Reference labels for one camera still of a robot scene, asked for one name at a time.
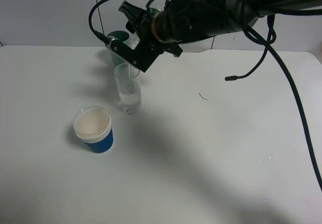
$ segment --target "black cable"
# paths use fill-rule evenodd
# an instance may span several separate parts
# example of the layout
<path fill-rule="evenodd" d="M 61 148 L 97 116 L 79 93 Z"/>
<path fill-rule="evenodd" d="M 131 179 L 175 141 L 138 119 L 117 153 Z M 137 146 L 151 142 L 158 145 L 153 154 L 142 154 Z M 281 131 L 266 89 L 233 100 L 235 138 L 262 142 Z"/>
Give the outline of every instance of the black cable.
<path fill-rule="evenodd" d="M 150 9 L 150 6 L 151 6 L 151 4 L 154 2 L 155 0 L 149 0 L 148 2 L 147 2 L 147 4 L 145 5 L 145 7 L 146 7 L 146 11 L 147 11 L 147 13 L 148 13 L 148 15 L 149 16 L 151 16 L 151 9 Z"/>
<path fill-rule="evenodd" d="M 241 25 L 242 25 L 242 28 L 243 28 L 243 32 L 254 43 L 262 45 L 262 43 L 258 39 L 256 39 L 253 36 L 251 36 L 249 34 L 249 32 L 247 31 L 247 29 L 246 29 L 247 24 L 246 24 L 246 18 L 245 18 L 246 17 L 245 12 L 246 12 L 247 0 L 242 0 L 241 3 L 242 4 L 241 4 L 241 9 L 240 9 L 240 21 L 241 21 Z M 269 44 L 272 44 L 272 43 L 274 43 L 276 41 L 276 32 L 274 30 L 274 21 L 275 21 L 275 15 L 269 15 L 267 17 L 267 25 L 268 25 L 268 28 L 269 28 L 268 36 L 267 36 L 267 42 Z M 265 47 L 261 59 L 247 74 L 245 74 L 243 76 L 225 77 L 225 81 L 235 81 L 235 80 L 238 80 L 238 79 L 243 79 L 243 78 L 249 77 L 262 64 L 262 62 L 264 61 L 264 59 L 265 59 L 265 57 L 267 55 L 267 52 L 268 52 L 268 50 Z"/>
<path fill-rule="evenodd" d="M 106 41 L 106 37 L 104 35 L 102 36 L 102 33 L 94 30 L 94 28 L 92 26 L 92 16 L 93 16 L 93 13 L 96 10 L 96 8 L 98 6 L 100 6 L 101 4 L 107 2 L 107 1 L 110 1 L 110 0 L 101 0 L 101 1 L 99 1 L 97 4 L 95 4 L 93 6 L 93 8 L 92 8 L 92 10 L 90 11 L 90 14 L 89 14 L 90 29 L 102 41 L 103 40 Z M 228 17 L 232 21 L 234 21 L 234 22 L 236 22 L 236 23 L 241 25 L 241 22 L 235 16 L 233 16 L 233 15 L 227 13 L 226 11 L 224 11 L 222 9 L 219 9 L 219 8 L 217 8 L 215 6 L 212 6 L 212 5 L 203 3 L 203 2 L 199 2 L 199 1 L 196 1 L 196 0 L 183 0 L 183 1 L 186 1 L 187 3 L 195 3 L 196 5 L 200 5 L 200 6 L 212 9 L 212 10 L 214 10 L 214 11 L 216 11 L 216 12 L 222 14 L 222 15 L 225 15 L 226 17 Z M 296 101 L 296 104 L 297 104 L 297 107 L 298 107 L 298 111 L 299 111 L 299 114 L 300 114 L 300 117 L 301 117 L 303 130 L 304 130 L 304 135 L 305 135 L 305 138 L 306 138 L 307 147 L 308 147 L 311 162 L 312 162 L 312 165 L 313 165 L 314 173 L 315 173 L 316 179 L 318 181 L 318 184 L 320 186 L 320 189 L 322 191 L 322 178 L 320 176 L 318 166 L 317 166 L 317 162 L 316 162 L 316 159 L 315 159 L 315 156 L 314 156 L 314 150 L 313 150 L 312 141 L 311 141 L 310 134 L 309 134 L 309 129 L 308 129 L 308 125 L 307 125 L 303 105 L 302 105 L 299 93 L 297 91 L 295 82 L 294 82 L 290 72 L 288 71 L 286 65 L 284 64 L 283 60 L 277 54 L 277 52 L 272 48 L 270 43 L 267 42 L 259 33 L 257 33 L 254 29 L 252 29 L 249 25 L 246 25 L 246 30 L 249 33 L 251 33 L 261 44 L 263 44 L 268 49 L 268 51 L 273 55 L 273 57 L 276 59 L 276 61 L 278 62 L 278 64 L 282 68 L 282 70 L 283 70 L 283 72 L 284 72 L 284 74 L 285 74 L 285 76 L 286 76 L 286 78 L 287 78 L 287 80 L 288 80 L 288 82 L 289 82 L 289 84 L 291 86 L 291 89 L 293 91 L 295 101 Z"/>
<path fill-rule="evenodd" d="M 318 16 L 322 15 L 322 9 L 312 9 L 312 10 L 289 10 L 289 9 L 281 9 L 276 8 L 270 5 L 258 5 L 259 9 L 264 9 L 275 14 L 285 14 L 285 15 L 293 15 L 293 16 Z"/>
<path fill-rule="evenodd" d="M 213 37 L 212 37 L 211 49 L 212 49 L 212 47 L 213 47 L 213 43 L 215 42 L 215 37 L 216 37 L 216 36 L 213 36 Z"/>
<path fill-rule="evenodd" d="M 269 15 L 267 17 L 267 24 L 269 27 L 269 31 L 268 31 L 268 36 L 267 36 L 267 42 L 270 41 L 271 37 L 272 37 L 272 33 L 274 32 L 274 20 L 275 20 L 275 15 Z M 225 81 L 236 81 L 238 79 L 244 79 L 246 77 L 249 77 L 260 65 L 261 63 L 264 61 L 266 55 L 267 55 L 268 49 L 265 47 L 264 53 L 261 57 L 261 59 L 258 61 L 258 63 L 245 75 L 243 76 L 229 76 L 229 77 L 225 77 Z"/>

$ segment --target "paper cup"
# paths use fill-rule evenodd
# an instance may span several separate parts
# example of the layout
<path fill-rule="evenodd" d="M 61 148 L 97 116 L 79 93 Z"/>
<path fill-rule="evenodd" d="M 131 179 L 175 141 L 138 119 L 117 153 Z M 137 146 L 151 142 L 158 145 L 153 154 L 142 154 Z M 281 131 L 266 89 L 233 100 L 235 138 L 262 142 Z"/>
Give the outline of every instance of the paper cup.
<path fill-rule="evenodd" d="M 113 144 L 112 119 L 101 107 L 80 110 L 73 127 L 75 134 L 95 153 L 103 153 Z"/>

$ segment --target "white cup rim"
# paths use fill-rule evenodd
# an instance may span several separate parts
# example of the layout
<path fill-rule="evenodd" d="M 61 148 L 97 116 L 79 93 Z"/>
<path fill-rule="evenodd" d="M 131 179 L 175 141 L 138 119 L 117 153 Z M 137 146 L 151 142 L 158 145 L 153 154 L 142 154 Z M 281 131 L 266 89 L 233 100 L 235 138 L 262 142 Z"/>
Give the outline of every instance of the white cup rim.
<path fill-rule="evenodd" d="M 78 121 L 78 119 L 83 114 L 85 114 L 86 112 L 89 112 L 89 111 L 92 111 L 92 110 L 95 110 L 95 109 L 99 109 L 99 110 L 103 111 L 109 117 L 109 122 L 104 127 L 102 127 L 102 129 L 100 129 L 96 133 L 84 134 L 84 133 L 81 133 L 81 132 L 77 131 L 76 128 L 75 128 L 75 124 Z M 102 136 L 103 134 L 105 134 L 107 130 L 110 130 L 111 129 L 111 125 L 112 125 L 111 115 L 108 114 L 108 112 L 104 108 L 102 108 L 102 107 L 98 107 L 98 106 L 85 107 L 85 108 L 83 108 L 83 109 L 81 109 L 80 111 L 77 112 L 76 116 L 74 117 L 74 120 L 73 120 L 73 124 L 72 125 L 73 125 L 73 128 L 74 128 L 75 134 L 79 138 L 81 138 L 83 140 L 85 140 L 85 139 L 96 139 L 96 138 L 100 138 L 100 136 Z"/>

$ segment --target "clear glass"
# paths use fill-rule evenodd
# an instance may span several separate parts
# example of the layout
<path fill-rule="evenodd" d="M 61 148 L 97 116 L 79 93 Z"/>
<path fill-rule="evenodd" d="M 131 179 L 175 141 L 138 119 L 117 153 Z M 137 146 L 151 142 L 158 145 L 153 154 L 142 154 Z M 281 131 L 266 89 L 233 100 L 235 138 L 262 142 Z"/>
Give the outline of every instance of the clear glass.
<path fill-rule="evenodd" d="M 128 63 L 118 65 L 114 77 L 124 112 L 135 114 L 141 108 L 140 70 Z"/>

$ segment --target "teal cup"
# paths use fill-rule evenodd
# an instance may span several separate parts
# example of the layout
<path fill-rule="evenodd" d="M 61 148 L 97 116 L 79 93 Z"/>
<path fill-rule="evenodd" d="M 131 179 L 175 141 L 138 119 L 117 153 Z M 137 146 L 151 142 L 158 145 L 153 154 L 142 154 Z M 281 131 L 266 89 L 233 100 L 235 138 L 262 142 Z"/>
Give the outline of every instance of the teal cup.
<path fill-rule="evenodd" d="M 108 36 L 113 36 L 115 38 L 117 38 L 118 40 L 122 41 L 124 44 L 128 45 L 129 44 L 129 38 L 130 38 L 130 35 L 125 32 L 125 31 L 113 31 L 111 33 L 109 33 L 107 35 Z M 125 63 L 126 61 L 124 61 L 123 59 L 121 59 L 117 54 L 115 54 L 114 52 L 111 52 L 111 56 L 112 56 L 112 61 L 113 61 L 113 64 L 115 66 L 118 66 L 120 64 L 123 64 Z"/>

